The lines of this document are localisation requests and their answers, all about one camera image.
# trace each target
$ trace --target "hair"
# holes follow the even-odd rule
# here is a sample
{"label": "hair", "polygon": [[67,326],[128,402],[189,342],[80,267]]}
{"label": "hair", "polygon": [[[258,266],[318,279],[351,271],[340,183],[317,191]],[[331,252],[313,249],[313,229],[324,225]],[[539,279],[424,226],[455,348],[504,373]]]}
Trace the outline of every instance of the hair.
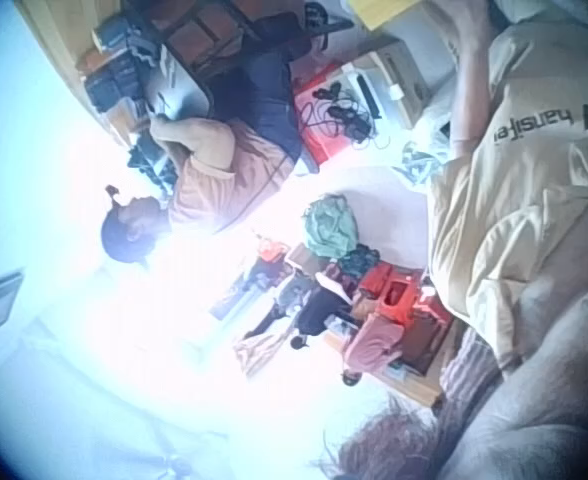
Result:
{"label": "hair", "polygon": [[435,427],[390,397],[389,406],[361,427],[340,447],[338,457],[321,469],[333,480],[425,480],[436,438]]}
{"label": "hair", "polygon": [[118,219],[121,205],[114,199],[118,188],[108,185],[105,191],[112,199],[112,209],[107,213],[101,227],[103,249],[118,262],[144,265],[145,257],[154,250],[156,239],[152,235],[142,235],[134,241],[129,240],[128,226]]}
{"label": "hair", "polygon": [[353,387],[361,381],[361,378],[363,378],[363,374],[358,372],[349,372],[345,370],[341,374],[341,378],[343,379],[343,383],[345,385],[347,385],[348,387]]}
{"label": "hair", "polygon": [[294,350],[300,350],[306,345],[307,342],[300,335],[296,335],[294,338],[292,338],[292,340],[290,340],[290,347],[292,347]]}

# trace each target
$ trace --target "wooden desk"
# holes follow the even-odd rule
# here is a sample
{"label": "wooden desk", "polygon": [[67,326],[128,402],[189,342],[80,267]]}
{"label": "wooden desk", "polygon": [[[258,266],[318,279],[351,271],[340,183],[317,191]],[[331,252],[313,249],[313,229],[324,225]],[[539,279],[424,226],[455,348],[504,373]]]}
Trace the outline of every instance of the wooden desk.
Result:
{"label": "wooden desk", "polygon": [[[352,310],[352,316],[356,319],[363,318],[363,315],[367,316],[367,314],[373,310],[374,304],[375,302],[372,300],[356,301],[354,309]],[[431,407],[434,400],[436,400],[442,392],[439,382],[441,370],[444,366],[447,350],[454,345],[454,337],[455,329],[450,327],[425,376],[407,372],[405,378],[402,380],[393,378],[385,373],[376,374],[374,377],[388,387],[417,401],[421,405]],[[337,334],[328,331],[324,334],[324,340],[337,352],[342,350],[344,339]]]}

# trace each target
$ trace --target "red chair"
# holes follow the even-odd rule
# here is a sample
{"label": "red chair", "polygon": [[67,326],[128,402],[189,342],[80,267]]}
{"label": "red chair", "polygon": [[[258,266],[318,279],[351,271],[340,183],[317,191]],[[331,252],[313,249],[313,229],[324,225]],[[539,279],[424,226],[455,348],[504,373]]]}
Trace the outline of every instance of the red chair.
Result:
{"label": "red chair", "polygon": [[365,274],[358,286],[359,291],[370,300],[376,300],[387,284],[387,279],[392,273],[392,265],[387,262],[379,262]]}
{"label": "red chair", "polygon": [[375,311],[409,329],[414,323],[412,310],[420,293],[420,272],[393,269]]}

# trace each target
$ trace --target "yellow paper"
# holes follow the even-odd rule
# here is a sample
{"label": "yellow paper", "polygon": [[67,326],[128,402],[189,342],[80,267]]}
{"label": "yellow paper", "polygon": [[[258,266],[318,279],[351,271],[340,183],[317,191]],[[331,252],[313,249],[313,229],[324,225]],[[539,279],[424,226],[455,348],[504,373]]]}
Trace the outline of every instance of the yellow paper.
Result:
{"label": "yellow paper", "polygon": [[365,26],[374,30],[420,0],[349,0],[350,6]]}

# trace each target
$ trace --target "pink cloth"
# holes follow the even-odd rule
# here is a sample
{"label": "pink cloth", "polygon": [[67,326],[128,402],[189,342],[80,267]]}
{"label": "pink cloth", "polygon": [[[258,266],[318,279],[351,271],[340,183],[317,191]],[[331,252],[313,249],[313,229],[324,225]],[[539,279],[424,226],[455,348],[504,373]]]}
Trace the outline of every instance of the pink cloth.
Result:
{"label": "pink cloth", "polygon": [[343,354],[351,370],[377,373],[401,356],[400,348],[390,351],[400,342],[405,329],[388,318],[371,313],[365,324],[348,344]]}

